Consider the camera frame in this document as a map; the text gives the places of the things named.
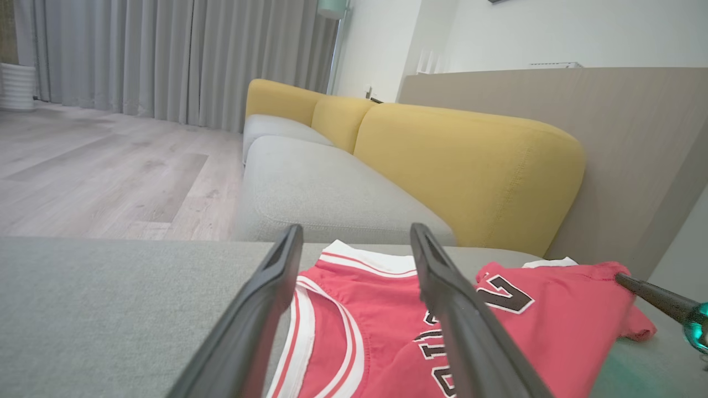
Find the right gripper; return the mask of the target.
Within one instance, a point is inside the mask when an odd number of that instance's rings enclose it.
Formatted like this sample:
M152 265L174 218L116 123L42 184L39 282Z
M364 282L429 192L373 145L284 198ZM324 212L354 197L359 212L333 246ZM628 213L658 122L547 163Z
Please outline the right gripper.
M618 273L615 275L615 280L637 297L680 323L689 345L700 353L707 354L707 302L700 304L628 274Z

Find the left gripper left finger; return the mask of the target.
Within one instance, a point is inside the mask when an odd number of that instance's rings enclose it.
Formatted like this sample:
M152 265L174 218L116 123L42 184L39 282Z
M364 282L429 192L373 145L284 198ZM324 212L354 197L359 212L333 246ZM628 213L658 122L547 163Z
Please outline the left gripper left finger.
M288 226L243 284L168 393L260 397L280 316L291 304L303 227Z

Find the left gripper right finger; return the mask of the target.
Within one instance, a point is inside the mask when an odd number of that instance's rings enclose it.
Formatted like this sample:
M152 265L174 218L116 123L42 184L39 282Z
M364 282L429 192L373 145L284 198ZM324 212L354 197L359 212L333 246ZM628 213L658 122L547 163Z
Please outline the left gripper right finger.
M422 223L410 227L420 299L442 330L458 397L552 393L452 259Z

